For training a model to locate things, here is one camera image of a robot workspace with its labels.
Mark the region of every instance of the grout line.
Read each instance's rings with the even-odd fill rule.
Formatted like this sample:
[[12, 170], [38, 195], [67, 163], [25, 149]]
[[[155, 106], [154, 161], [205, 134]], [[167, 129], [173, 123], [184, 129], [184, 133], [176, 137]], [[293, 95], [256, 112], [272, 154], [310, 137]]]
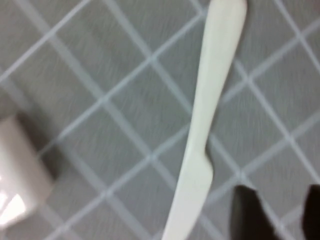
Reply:
[[38, 155], [43, 155], [50, 149], [52, 146], [56, 145], [59, 141], [61, 141], [65, 136], [70, 134], [74, 129], [79, 127], [86, 119], [88, 119], [94, 112], [96, 112], [100, 106], [102, 105], [102, 101], [95, 102], [92, 106], [90, 106], [87, 110], [85, 110], [80, 116], [78, 116], [73, 122], [71, 122], [64, 130], [54, 139], [52, 139], [43, 149], [41, 149]]
[[75, 213], [71, 218], [69, 218], [65, 223], [64, 226], [62, 226], [62, 229], [64, 231], [69, 230], [73, 225], [75, 225], [78, 221], [80, 221], [85, 215], [93, 211], [95, 208], [100, 205], [104, 199], [105, 194], [101, 193], [98, 197], [90, 201], [85, 207], [83, 207], [81, 210], [79, 210], [77, 213]]
[[282, 59], [287, 53], [289, 53], [294, 47], [299, 44], [299, 39], [293, 37], [282, 47], [272, 53], [269, 57], [266, 58], [260, 65], [253, 69], [249, 74], [249, 79], [256, 79], [264, 72], [266, 72], [270, 67], [276, 64], [280, 59]]
[[136, 220], [136, 218], [126, 209], [123, 203], [116, 196], [108, 197], [106, 201], [119, 215], [122, 221], [131, 228], [137, 237], [141, 240], [148, 240], [151, 238], [151, 235], [145, 230], [141, 223]]
[[50, 233], [47, 237], [45, 237], [43, 240], [56, 240], [58, 237], [60, 237], [63, 234], [61, 230], [55, 230], [52, 233]]
[[145, 159], [139, 161], [134, 167], [123, 174], [115, 183], [113, 183], [107, 190], [107, 196], [113, 195], [116, 190], [119, 190], [127, 182], [133, 179], [138, 173], [145, 169], [151, 162], [151, 157], [146, 157]]
[[8, 78], [8, 81], [0, 82], [0, 86], [21, 110], [26, 113], [32, 113], [32, 104], [27, 100], [25, 94], [16, 86], [13, 81]]
[[302, 205], [296, 206], [289, 213], [287, 213], [281, 218], [281, 222], [284, 226], [288, 226], [289, 224], [293, 223], [295, 220], [300, 218], [302, 214], [303, 214], [303, 206]]
[[49, 205], [43, 205], [39, 209], [39, 214], [52, 226], [57, 229], [63, 224], [63, 220], [51, 209]]
[[320, 17], [307, 26], [301, 33], [306, 38], [320, 27]]
[[114, 122], [121, 128], [121, 130], [127, 135], [127, 137], [132, 141], [132, 143], [139, 149], [139, 151], [147, 156], [152, 153], [147, 144], [142, 140], [139, 134], [134, 130], [131, 124], [123, 116], [123, 114], [118, 110], [118, 108], [109, 101], [103, 105], [105, 110], [113, 118]]
[[161, 54], [168, 51], [177, 41], [179, 41], [183, 36], [185, 36], [193, 27], [200, 23], [204, 17], [202, 15], [196, 15], [191, 18], [182, 28], [180, 28], [171, 38], [166, 41], [162, 46], [160, 46], [152, 56], [152, 60], [157, 59]]
[[215, 150], [221, 155], [221, 157], [225, 160], [225, 163], [230, 167], [233, 173], [239, 176], [240, 170], [236, 162], [232, 159], [230, 154], [224, 148], [224, 146], [219, 142], [218, 138], [214, 134], [209, 135], [209, 139], [215, 148]]
[[163, 234], [164, 230], [162, 229], [159, 232], [157, 232], [152, 238], [150, 238], [150, 240], [161, 240]]
[[[217, 138], [214, 139], [214, 140], [217, 143], [219, 143], [219, 140]], [[223, 149], [223, 151], [221, 152], [223, 154], [222, 155], [222, 159], [224, 159], [227, 164], [230, 164], [233, 168], [235, 168], [237, 173], [241, 172], [241, 169], [238, 166], [238, 164], [236, 163], [236, 161], [225, 151], [225, 148], [222, 146], [222, 144], [218, 144], [218, 146]], [[241, 174], [243, 176], [243, 180], [244, 180], [245, 183], [247, 183], [251, 188], [252, 187], [256, 188], [255, 185], [251, 182], [251, 180], [246, 176], [245, 172], [241, 172]], [[271, 206], [267, 203], [267, 201], [261, 197], [261, 202], [263, 204], [263, 208], [264, 208], [265, 212], [271, 218], [272, 222], [275, 223], [275, 225], [277, 227], [282, 227], [282, 224], [281, 224], [278, 216], [272, 210]], [[291, 235], [289, 234], [289, 232], [287, 231], [287, 229], [285, 227], [281, 228], [281, 233], [283, 233], [286, 236], [290, 236], [291, 237]]]
[[152, 55], [151, 49], [147, 46], [143, 38], [136, 31], [131, 22], [127, 19], [125, 13], [121, 10], [121, 8], [117, 5], [114, 0], [102, 0], [103, 3], [107, 5], [115, 19], [122, 26], [124, 31], [128, 34], [128, 36], [132, 39], [132, 41], [136, 44], [136, 46], [141, 50], [143, 55], [146, 58], [149, 58]]
[[[173, 136], [168, 138], [162, 145], [166, 145], [167, 142], [171, 142], [172, 145], [174, 145], [175, 142], [173, 142], [172, 139], [177, 139], [177, 135], [180, 136], [181, 134], [182, 134], [182, 130], [178, 131]], [[80, 221], [80, 219], [82, 219], [82, 217], [84, 217], [93, 209], [95, 209], [106, 197], [112, 196], [116, 190], [120, 189], [130, 179], [135, 177], [140, 171], [142, 171], [150, 163], [150, 161], [151, 161], [151, 158], [147, 157], [141, 160], [140, 162], [138, 162], [134, 167], [132, 167], [129, 171], [127, 171], [120, 178], [118, 178], [106, 191], [102, 192], [98, 197], [90, 201], [85, 207], [83, 207], [81, 210], [75, 213], [71, 218], [69, 218], [65, 222], [64, 226], [59, 227], [56, 230], [56, 232], [61, 232], [62, 230], [63, 231], [69, 230], [71, 226], [76, 224], [78, 221]], [[83, 171], [81, 172], [81, 174], [85, 177], [85, 179], [87, 179], [87, 176], [83, 173]]]
[[222, 233], [213, 225], [213, 223], [206, 216], [201, 215], [199, 221], [212, 239], [225, 240]]
[[50, 31], [33, 44], [24, 54], [22, 54], [4, 73], [0, 76], [0, 82], [10, 76], [21, 64], [33, 55], [46, 41], [51, 38], [60, 28], [62, 28], [77, 12], [84, 8], [91, 0], [82, 0], [68, 14], [64, 16]]
[[[50, 206], [43, 206], [40, 210], [40, 214], [55, 230], [63, 227], [64, 221], [58, 216], [58, 214], [55, 213], [55, 211], [52, 210]], [[66, 231], [63, 229], [58, 230], [58, 232], [60, 235], [64, 235], [66, 233]], [[68, 229], [68, 232], [73, 236], [73, 239], [83, 240], [76, 232], [73, 231], [73, 229]]]
[[118, 82], [108, 93], [102, 98], [104, 102], [108, 102], [113, 96], [118, 94], [125, 86], [134, 81], [136, 77], [142, 73], [151, 63], [150, 59], [146, 59], [140, 63], [134, 70], [127, 74], [120, 82]]
[[[14, 1], [43, 35], [50, 30], [49, 24], [42, 18], [29, 0]], [[68, 47], [56, 35], [53, 35], [48, 41], [65, 64], [72, 70], [77, 79], [96, 99], [99, 99], [104, 94], [103, 91], [101, 91], [98, 84], [91, 78], [87, 71], [84, 70], [81, 63], [73, 56]]]
[[248, 163], [246, 166], [242, 168], [242, 171], [245, 174], [249, 174], [257, 170], [259, 167], [264, 165], [266, 162], [272, 159], [276, 154], [278, 154], [281, 150], [289, 145], [288, 141], [282, 139], [278, 141], [276, 144], [272, 145], [268, 150], [259, 155], [256, 159]]
[[196, 10], [196, 12], [198, 14], [202, 14], [202, 12], [204, 10], [202, 8], [201, 3], [198, 0], [189, 0], [189, 2], [191, 3], [191, 5], [193, 6], [194, 10]]
[[161, 161], [154, 159], [151, 165], [158, 173], [162, 176], [163, 180], [166, 182], [167, 186], [173, 191], [176, 191], [177, 181], [169, 172], [169, 170], [162, 164]]
[[237, 184], [239, 181], [239, 177], [237, 175], [233, 175], [229, 180], [227, 180], [224, 184], [210, 193], [205, 201], [204, 206], [209, 206], [214, 204], [220, 198], [222, 198], [228, 191], [232, 189], [233, 186]]
[[319, 63], [316, 55], [314, 54], [313, 50], [311, 49], [311, 47], [307, 43], [305, 37], [300, 32], [297, 24], [295, 23], [293, 18], [290, 16], [288, 10], [286, 9], [286, 6], [283, 4], [282, 0], [273, 0], [273, 1], [277, 5], [277, 8], [282, 13], [282, 15], [284, 16], [285, 20], [290, 25], [290, 27], [292, 28], [292, 30], [294, 31], [296, 36], [298, 37], [299, 41], [301, 42], [302, 46], [304, 47], [305, 51], [307, 52], [310, 60], [312, 61], [314, 67], [316, 68], [316, 70], [320, 74], [320, 63]]
[[236, 95], [238, 95], [238, 93], [240, 93], [245, 87], [246, 83], [242, 80], [241, 82], [238, 82], [235, 86], [233, 86], [231, 89], [226, 91], [226, 93], [222, 93], [218, 106], [223, 106], [224, 104], [229, 102]]
[[81, 63], [73, 56], [67, 46], [56, 36], [50, 38], [49, 42], [82, 85], [84, 85], [96, 99], [101, 98], [104, 95], [104, 92], [92, 79], [90, 74], [81, 66]]
[[310, 128], [320, 122], [320, 111], [309, 117], [303, 124], [292, 131], [291, 136], [296, 139], [305, 134]]
[[248, 78], [247, 72], [244, 68], [244, 66], [240, 63], [240, 60], [238, 60], [237, 58], [234, 58], [233, 60], [233, 65], [234, 68], [237, 70], [237, 72], [239, 73], [241, 80], [243, 81], [244, 79]]
[[152, 63], [154, 70], [158, 73], [160, 78], [163, 80], [164, 84], [168, 87], [170, 92], [176, 97], [178, 102], [184, 108], [184, 110], [191, 115], [192, 113], [192, 105], [190, 104], [189, 100], [186, 98], [184, 93], [180, 90], [176, 82], [171, 78], [168, 72], [162, 67], [158, 61], [154, 61]]
[[316, 183], [320, 183], [320, 177], [318, 176], [315, 169], [312, 167], [310, 161], [307, 159], [307, 157], [303, 154], [300, 147], [296, 144], [295, 140], [290, 136], [288, 133], [285, 125], [281, 122], [280, 118], [277, 116], [275, 111], [273, 110], [270, 103], [267, 101], [267, 99], [263, 96], [263, 94], [260, 92], [258, 87], [255, 86], [253, 82], [248, 82], [248, 85], [253, 92], [253, 94], [256, 96], [262, 107], [264, 108], [265, 112], [269, 115], [269, 117], [273, 120], [277, 128], [280, 130], [280, 132], [283, 134], [286, 140], [289, 141], [292, 149], [299, 157], [301, 163], [304, 165], [306, 170], [309, 172], [311, 177]]
[[103, 180], [89, 167], [89, 165], [75, 151], [67, 149], [64, 144], [59, 145], [59, 149], [67, 156], [68, 162], [82, 175], [97, 193], [108, 189]]
[[189, 131], [190, 124], [186, 124], [178, 131], [173, 137], [170, 137], [168, 141], [161, 144], [154, 152], [153, 157], [158, 158], [162, 153], [169, 150], [174, 146], [178, 141], [180, 141], [183, 137], [185, 137]]
[[296, 23], [294, 22], [294, 20], [291, 18], [290, 14], [288, 13], [285, 5], [282, 3], [281, 0], [273, 0], [273, 2], [275, 3], [275, 5], [277, 6], [278, 10], [282, 13], [284, 19], [286, 20], [286, 22], [289, 24], [289, 26], [291, 27], [291, 29], [293, 30], [293, 32], [296, 34], [297, 37], [300, 36], [300, 30], [297, 27]]
[[[109, 7], [110, 11], [113, 13], [114, 17], [118, 20], [123, 29], [127, 32], [131, 40], [136, 44], [136, 46], [141, 50], [146, 58], [152, 57], [152, 50], [139, 35], [135, 27], [127, 19], [126, 15], [122, 12], [120, 7], [117, 5], [114, 0], [103, 0], [103, 2]], [[154, 59], [152, 61], [152, 66], [154, 70], [160, 75], [160, 78], [163, 80], [164, 84], [167, 85], [168, 89], [173, 93], [177, 98], [180, 104], [185, 108], [188, 113], [191, 113], [192, 106], [188, 102], [187, 98], [181, 92], [175, 81], [170, 77], [166, 70], [161, 66], [158, 60]]]

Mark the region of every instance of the gray tile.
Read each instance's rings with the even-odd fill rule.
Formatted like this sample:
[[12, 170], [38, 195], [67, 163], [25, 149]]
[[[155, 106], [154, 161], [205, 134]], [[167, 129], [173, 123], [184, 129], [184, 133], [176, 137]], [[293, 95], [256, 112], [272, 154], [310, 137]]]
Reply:
[[[184, 157], [184, 152], [187, 143], [187, 136], [178, 141], [171, 149], [159, 156], [159, 160], [173, 175], [175, 180], [178, 180], [181, 164]], [[232, 172], [226, 165], [222, 157], [217, 151], [209, 144], [208, 154], [213, 161], [214, 165], [214, 179], [211, 186], [211, 190], [215, 190], [227, 181], [231, 176]]]
[[218, 109], [212, 129], [240, 167], [282, 138], [248, 88]]
[[0, 87], [0, 120], [5, 119], [11, 115], [18, 113], [20, 108], [6, 93], [6, 91]]
[[313, 32], [307, 37], [307, 41], [312, 48], [314, 54], [316, 55], [317, 59], [320, 60], [320, 29]]
[[292, 37], [294, 33], [274, 1], [249, 0], [237, 55], [246, 71], [251, 72]]
[[318, 0], [282, 0], [282, 2], [301, 30], [320, 16]]
[[94, 103], [94, 98], [47, 44], [19, 67], [11, 80], [34, 105], [38, 122], [53, 135]]
[[197, 223], [192, 232], [190, 233], [190, 236], [188, 237], [188, 240], [213, 240], [207, 230], [205, 230], [199, 223]]
[[54, 189], [47, 204], [64, 220], [68, 220], [97, 196], [93, 187], [53, 148], [42, 158], [54, 178]]
[[310, 128], [305, 134], [297, 140], [298, 145], [310, 160], [314, 169], [320, 173], [320, 122]]
[[111, 185], [143, 156], [103, 109], [79, 125], [65, 140], [107, 184]]
[[42, 15], [43, 19], [53, 27], [70, 12], [80, 0], [29, 0]]
[[222, 198], [205, 207], [203, 210], [204, 215], [210, 219], [226, 239], [230, 239], [229, 219], [231, 214], [232, 197], [233, 189], [229, 190]]
[[10, 240], [43, 240], [54, 229], [38, 213], [9, 228], [6, 236]]
[[[195, 98], [203, 32], [204, 22], [200, 21], [159, 57], [161, 64], [168, 70], [190, 103], [193, 103]], [[232, 66], [224, 91], [240, 80], [240, 76]]]
[[206, 7], [209, 5], [210, 0], [198, 0], [198, 2], [203, 6]]
[[138, 33], [156, 50], [195, 14], [186, 0], [116, 0]]
[[174, 193], [152, 167], [144, 169], [115, 195], [151, 235], [165, 227]]
[[72, 227], [83, 240], [138, 240], [132, 230], [103, 202]]
[[289, 131], [320, 109], [319, 73], [301, 46], [259, 77], [257, 85]]
[[107, 6], [98, 0], [75, 15], [58, 36], [105, 91], [143, 60]]
[[0, 1], [0, 66], [10, 67], [40, 37], [37, 29], [11, 0]]
[[302, 204], [313, 181], [294, 151], [286, 147], [249, 175], [278, 217]]
[[289, 224], [289, 226], [287, 226], [287, 229], [292, 234], [295, 240], [305, 240], [300, 221], [300, 219], [297, 219], [293, 223]]
[[139, 74], [112, 101], [152, 149], [190, 119], [151, 68]]

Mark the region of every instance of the tile floor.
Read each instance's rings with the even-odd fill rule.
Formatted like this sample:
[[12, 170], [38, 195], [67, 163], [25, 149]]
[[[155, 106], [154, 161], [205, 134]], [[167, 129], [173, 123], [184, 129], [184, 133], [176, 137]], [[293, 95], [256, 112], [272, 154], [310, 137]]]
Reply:
[[[2, 0], [0, 117], [56, 179], [7, 240], [160, 240], [194, 100], [208, 0]], [[320, 3], [248, 0], [212, 125], [215, 178], [189, 240], [228, 240], [232, 187], [302, 240], [320, 183]]]

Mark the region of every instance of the white grout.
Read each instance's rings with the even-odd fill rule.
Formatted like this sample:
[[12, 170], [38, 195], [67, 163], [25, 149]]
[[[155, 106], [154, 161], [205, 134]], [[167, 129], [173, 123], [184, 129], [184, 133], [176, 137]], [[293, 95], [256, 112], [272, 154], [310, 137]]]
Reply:
[[245, 167], [242, 168], [242, 171], [245, 174], [249, 174], [257, 170], [260, 166], [264, 165], [267, 161], [271, 160], [273, 156], [279, 153], [282, 149], [288, 146], [289, 143], [285, 139], [278, 141], [276, 144], [272, 145], [269, 149], [263, 152], [256, 159], [248, 163]]
[[185, 137], [189, 131], [190, 124], [183, 126], [180, 131], [178, 131], [173, 137], [170, 137], [165, 143], [158, 146], [158, 148], [153, 152], [153, 157], [158, 158], [162, 153], [169, 150], [174, 144]]
[[151, 162], [151, 165], [158, 171], [158, 173], [162, 176], [163, 180], [167, 184], [167, 186], [174, 192], [177, 187], [176, 179], [171, 175], [169, 170], [162, 164], [158, 159], [154, 159]]
[[238, 93], [240, 93], [246, 86], [246, 83], [244, 81], [241, 81], [238, 82], [234, 87], [226, 91], [226, 93], [223, 94], [220, 98], [219, 107], [228, 103], [231, 99], [237, 96]]
[[301, 33], [306, 38], [320, 27], [320, 17], [307, 26]]
[[214, 134], [209, 135], [209, 139], [215, 148], [215, 150], [222, 156], [225, 163], [230, 167], [235, 175], [239, 174], [240, 170], [236, 162], [232, 159], [225, 147], [219, 142], [218, 138]]
[[163, 82], [167, 85], [170, 92], [175, 96], [184, 110], [188, 113], [192, 113], [192, 105], [190, 104], [189, 100], [186, 98], [184, 93], [180, 90], [179, 86], [176, 82], [171, 78], [168, 72], [159, 64], [157, 61], [152, 62], [152, 66], [154, 70], [159, 74], [160, 78]]
[[294, 37], [280, 47], [277, 51], [272, 53], [269, 57], [266, 58], [261, 64], [259, 64], [254, 70], [249, 74], [250, 79], [256, 79], [264, 72], [266, 72], [270, 67], [276, 64], [281, 60], [288, 52], [290, 52], [294, 47], [299, 43], [299, 39]]
[[[185, 131], [186, 126], [184, 126], [180, 131], [178, 131], [177, 133], [175, 133], [173, 136], [171, 136], [170, 138], [168, 138], [168, 140], [166, 140], [162, 145], [166, 145], [168, 148], [170, 147], [168, 143], [171, 143], [172, 146], [175, 144], [175, 142], [173, 140], [178, 140], [179, 138], [177, 138], [178, 136], [181, 136], [182, 132]], [[146, 157], [145, 159], [141, 160], [140, 162], [138, 162], [133, 168], [131, 168], [128, 172], [126, 172], [125, 174], [123, 174], [118, 180], [116, 180], [109, 188], [107, 188], [105, 191], [103, 191], [98, 197], [96, 197], [95, 199], [93, 199], [91, 202], [89, 202], [85, 207], [83, 207], [81, 210], [79, 210], [77, 213], [75, 213], [69, 220], [67, 220], [65, 222], [65, 224], [61, 227], [59, 227], [56, 232], [65, 232], [67, 230], [69, 230], [69, 228], [71, 226], [73, 226], [74, 224], [76, 224], [78, 221], [80, 221], [85, 215], [87, 215], [89, 212], [91, 212], [93, 209], [95, 209], [105, 198], [109, 198], [111, 196], [113, 196], [113, 193], [120, 189], [123, 185], [125, 185], [130, 179], [132, 179], [133, 177], [135, 177], [140, 171], [142, 171], [143, 169], [145, 169], [145, 167], [147, 167], [149, 165], [149, 163], [151, 162], [152, 158]], [[91, 171], [91, 169], [89, 167], [81, 167], [83, 168], [81, 170], [81, 174], [88, 180], [88, 174], [85, 173], [85, 168], [87, 169], [87, 171]]]
[[152, 236], [150, 240], [161, 240], [163, 234], [164, 234], [164, 230], [162, 229], [158, 231], [158, 233], [156, 233], [154, 236]]
[[102, 105], [102, 101], [95, 102], [91, 107], [85, 110], [80, 116], [78, 116], [73, 122], [71, 122], [64, 130], [59, 133], [59, 135], [52, 139], [43, 149], [39, 151], [39, 155], [43, 155], [50, 149], [52, 146], [56, 145], [61, 141], [65, 136], [70, 134], [74, 129], [80, 126], [86, 119], [88, 119], [94, 112], [96, 112]]
[[193, 29], [197, 24], [203, 21], [202, 15], [196, 15], [191, 18], [181, 29], [179, 29], [175, 34], [171, 36], [162, 46], [160, 46], [152, 55], [152, 60], [157, 59], [161, 54], [170, 49], [179, 39], [185, 36], [191, 29]]
[[291, 133], [291, 136], [294, 139], [297, 139], [298, 137], [300, 137], [303, 134], [305, 134], [313, 126], [318, 124], [319, 122], [320, 122], [320, 111], [318, 111], [315, 114], [313, 114], [303, 124], [301, 124], [295, 130], [293, 130], [292, 133]]
[[145, 169], [151, 162], [151, 157], [146, 157], [145, 159], [138, 162], [129, 171], [123, 174], [115, 183], [113, 183], [107, 190], [107, 196], [113, 195], [116, 190], [119, 190], [127, 182], [133, 179], [138, 173]]
[[203, 228], [207, 231], [209, 236], [214, 240], [225, 240], [222, 233], [213, 225], [213, 223], [204, 215], [199, 217], [199, 222]]
[[295, 220], [300, 218], [303, 214], [303, 206], [299, 205], [289, 211], [286, 215], [281, 218], [281, 222], [284, 226], [288, 226]]
[[203, 12], [203, 8], [201, 6], [201, 3], [198, 0], [189, 0], [193, 8], [196, 10], [198, 14], [201, 14]]
[[142, 140], [139, 134], [134, 130], [131, 124], [126, 120], [123, 114], [113, 103], [109, 101], [108, 103], [104, 104], [104, 108], [143, 155], [147, 156], [152, 153], [147, 144]]
[[111, 196], [106, 199], [109, 205], [115, 210], [119, 217], [127, 226], [139, 237], [141, 240], [149, 240], [150, 234], [145, 228], [136, 220], [136, 218], [126, 209], [121, 201], [116, 196]]
[[205, 206], [214, 204], [220, 198], [222, 198], [227, 192], [229, 192], [239, 181], [240, 176], [233, 175], [229, 180], [224, 184], [214, 190], [208, 195], [205, 201]]
[[287, 131], [285, 125], [282, 123], [280, 118], [277, 116], [276, 112], [273, 110], [270, 103], [267, 101], [267, 99], [263, 96], [263, 94], [260, 92], [258, 87], [255, 86], [253, 82], [248, 82], [248, 85], [253, 92], [253, 94], [256, 96], [260, 104], [262, 105], [265, 112], [269, 115], [269, 117], [273, 120], [277, 128], [280, 130], [280, 132], [283, 134], [285, 139], [290, 143], [292, 149], [299, 157], [301, 163], [304, 165], [304, 167], [307, 169], [307, 171], [310, 173], [311, 177], [316, 183], [320, 183], [320, 177], [318, 173], [315, 171], [315, 169], [312, 167], [310, 161], [307, 159], [307, 157], [304, 155], [304, 153], [301, 151], [300, 147], [296, 144], [295, 140], [290, 136], [289, 132]]
[[152, 51], [147, 46], [143, 38], [137, 33], [131, 22], [127, 19], [127, 16], [122, 12], [120, 7], [116, 4], [114, 0], [102, 0], [113, 13], [113, 16], [117, 19], [119, 24], [127, 32], [133, 42], [138, 46], [143, 55], [148, 58], [151, 56]]
[[64, 16], [50, 31], [32, 45], [24, 54], [22, 54], [4, 73], [0, 76], [0, 82], [4, 81], [21, 64], [23, 64], [31, 55], [33, 55], [43, 44], [47, 42], [59, 29], [61, 29], [77, 12], [84, 8], [90, 0], [82, 0], [67, 15]]

